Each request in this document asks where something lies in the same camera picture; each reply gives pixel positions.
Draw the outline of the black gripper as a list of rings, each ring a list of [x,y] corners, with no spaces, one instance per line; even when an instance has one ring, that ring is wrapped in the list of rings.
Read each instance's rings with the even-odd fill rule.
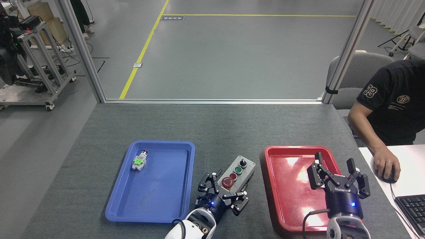
[[[228,209],[232,210],[235,216],[239,216],[249,202],[246,191],[225,193],[222,196],[222,190],[218,184],[221,172],[220,169],[218,172],[205,173],[198,184],[198,192],[203,194],[198,196],[195,202],[195,209],[209,210],[215,221],[221,221]]]
[[[355,166],[353,158],[346,161],[349,170],[349,177],[344,183],[344,187],[336,187],[337,180],[326,167],[323,166],[323,158],[320,152],[315,155],[315,161],[307,168],[310,188],[315,190],[325,184],[325,180],[330,180],[333,184],[325,185],[325,204],[329,212],[329,219],[336,216],[353,216],[363,219],[362,207],[359,199],[365,199],[371,195],[369,178],[362,174]]]

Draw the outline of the person's right hand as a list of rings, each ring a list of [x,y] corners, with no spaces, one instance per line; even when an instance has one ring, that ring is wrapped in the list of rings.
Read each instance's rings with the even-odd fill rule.
[[[397,182],[401,172],[399,159],[388,148],[373,151],[373,156],[378,178],[383,181]]]

